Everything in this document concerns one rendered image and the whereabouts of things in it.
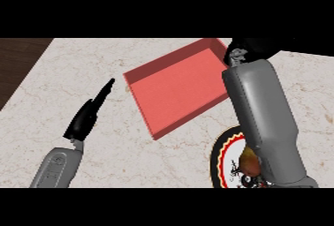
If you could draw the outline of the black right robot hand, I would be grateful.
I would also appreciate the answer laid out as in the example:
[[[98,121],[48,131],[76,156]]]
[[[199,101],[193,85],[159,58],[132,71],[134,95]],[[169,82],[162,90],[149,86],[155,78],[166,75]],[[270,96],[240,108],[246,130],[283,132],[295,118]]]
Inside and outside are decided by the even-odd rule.
[[[227,46],[223,62],[230,64],[228,56],[234,49],[245,50],[243,62],[270,58],[280,50],[288,50],[294,38],[233,38]]]

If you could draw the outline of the red cardboard box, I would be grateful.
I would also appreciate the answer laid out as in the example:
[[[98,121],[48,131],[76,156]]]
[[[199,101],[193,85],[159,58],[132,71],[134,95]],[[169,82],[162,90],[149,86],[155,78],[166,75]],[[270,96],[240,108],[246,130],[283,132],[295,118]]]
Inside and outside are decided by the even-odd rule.
[[[227,99],[224,53],[223,42],[203,38],[124,73],[153,139]]]

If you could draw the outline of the patterned black-rimmed plate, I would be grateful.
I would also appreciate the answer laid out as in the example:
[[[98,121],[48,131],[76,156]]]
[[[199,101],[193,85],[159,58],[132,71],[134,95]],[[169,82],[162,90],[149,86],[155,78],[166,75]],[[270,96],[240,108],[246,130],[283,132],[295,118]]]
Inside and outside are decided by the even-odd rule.
[[[245,138],[239,126],[228,127],[217,137],[209,154],[209,178],[214,188],[267,188],[273,184],[262,176],[245,176],[239,156]]]

